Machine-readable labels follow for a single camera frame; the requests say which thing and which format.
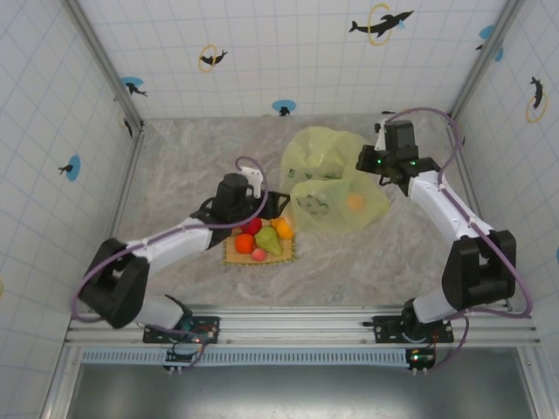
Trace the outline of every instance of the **gray marble surface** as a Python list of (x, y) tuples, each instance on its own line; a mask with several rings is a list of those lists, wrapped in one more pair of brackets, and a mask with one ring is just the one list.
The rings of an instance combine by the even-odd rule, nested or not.
[[(261, 162), (272, 190), (287, 143), (304, 127), (348, 130), (376, 141), (380, 115), (152, 120), (135, 168), (119, 239), (142, 238), (180, 223), (215, 195), (239, 155)], [(420, 156), (442, 166), (451, 153), (445, 123), (415, 114)], [(464, 197), (458, 170), (447, 172)], [(297, 258), (275, 266), (222, 265), (223, 249), (191, 255), (158, 272), (148, 290), (186, 304), (220, 306), (401, 305), (439, 283), (448, 246), (429, 217), (395, 186), (383, 189), (389, 213), (356, 233), (298, 233)]]

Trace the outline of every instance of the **orange ring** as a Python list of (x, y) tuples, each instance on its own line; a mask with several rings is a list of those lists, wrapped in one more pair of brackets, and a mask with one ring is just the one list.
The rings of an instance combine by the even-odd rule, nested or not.
[(545, 115), (546, 111), (548, 110), (548, 95), (545, 93), (542, 93), (542, 97), (545, 99), (545, 103), (543, 104), (543, 111), (542, 114), (540, 116), (538, 116), (537, 118), (531, 120), (530, 119), (530, 107), (532, 106), (532, 104), (535, 102), (535, 97), (532, 97), (532, 99), (530, 99), (528, 101), (528, 104), (526, 106), (526, 120), (528, 121), (529, 124), (533, 124), (537, 121), (539, 121), (541, 118), (543, 118), (543, 115)]
[[(209, 50), (210, 48), (213, 49), (213, 60), (211, 61), (211, 67), (207, 70), (204, 70), (202, 68), (202, 56), (204, 55), (204, 53)], [(198, 57), (198, 68), (200, 69), (201, 72), (210, 72), (211, 70), (213, 70), (214, 65), (216, 64), (216, 59), (217, 59), (217, 47), (214, 44), (209, 44), (206, 45), (204, 47), (204, 49), (202, 50), (202, 52), (200, 52), (200, 57)]]
[(392, 29), (390, 29), (388, 32), (388, 37), (386, 37), (386, 39), (381, 43), (377, 43), (373, 38), (370, 37), (370, 19), (373, 17), (373, 13), (375, 13), (375, 10), (380, 7), (384, 7), (384, 9), (390, 11), (390, 7), (388, 7), (388, 5), (385, 3), (375, 4), (373, 8), (370, 10), (369, 20), (367, 21), (367, 33), (369, 34), (369, 43), (374, 46), (381, 46), (386, 44), (390, 40), (390, 36), (392, 35)]

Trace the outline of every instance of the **white tiled wall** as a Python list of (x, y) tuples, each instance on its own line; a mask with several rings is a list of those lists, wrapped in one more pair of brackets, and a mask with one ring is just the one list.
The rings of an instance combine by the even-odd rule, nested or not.
[(0, 1), (0, 418), (41, 410), (131, 148), (118, 114), (59, 0)]
[[(559, 374), (559, 2), (527, 1), (461, 123), (483, 214), (517, 240), (518, 267), (535, 321)], [(532, 77), (547, 95), (528, 123)]]
[[(82, 1), (144, 118), (369, 113), (411, 106), (451, 109), (505, 0), (87, 0)], [(381, 46), (369, 13), (413, 13)], [(371, 23), (389, 13), (377, 6)], [(388, 35), (376, 40), (381, 42)], [(210, 72), (206, 45), (228, 52)], [(213, 55), (210, 50), (205, 57)]]

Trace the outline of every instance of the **yellow plastic bag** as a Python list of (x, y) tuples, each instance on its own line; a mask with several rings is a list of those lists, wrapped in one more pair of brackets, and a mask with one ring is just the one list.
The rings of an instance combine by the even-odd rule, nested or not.
[(295, 135), (281, 159), (281, 188), (296, 230), (356, 231), (386, 214), (389, 199), (355, 169), (364, 144), (361, 135), (325, 127)]

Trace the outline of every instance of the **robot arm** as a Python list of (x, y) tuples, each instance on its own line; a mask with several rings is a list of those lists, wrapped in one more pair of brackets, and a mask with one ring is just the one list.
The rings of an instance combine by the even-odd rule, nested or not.
[[(356, 168), (381, 176), (379, 184), (393, 183), (419, 204), (451, 247), (438, 289), (408, 301), (403, 310), (404, 333), (421, 340), (430, 325), (456, 312), (481, 304), (507, 299), (514, 294), (514, 277), (500, 259), (470, 227), (474, 221), (515, 263), (516, 243), (509, 231), (495, 231), (481, 221), (442, 177), (440, 167), (430, 157), (419, 158), (413, 125), (408, 120), (381, 123), (376, 146), (363, 146)], [(444, 195), (445, 189), (468, 215)]]
[[(262, 205), (263, 175), (256, 169), (241, 167), (240, 173), (224, 176), (215, 197), (206, 200), (198, 211), (172, 229), (152, 237), (130, 242), (115, 238), (105, 241), (87, 270), (126, 249), (135, 248), (93, 275), (79, 293), (79, 299), (94, 309), (114, 328), (136, 321), (167, 329), (175, 327), (190, 310), (170, 296), (146, 293), (152, 276), (191, 253), (207, 250), (231, 234), (231, 224), (253, 215)], [(258, 216), (280, 216), (289, 195), (268, 191)]]

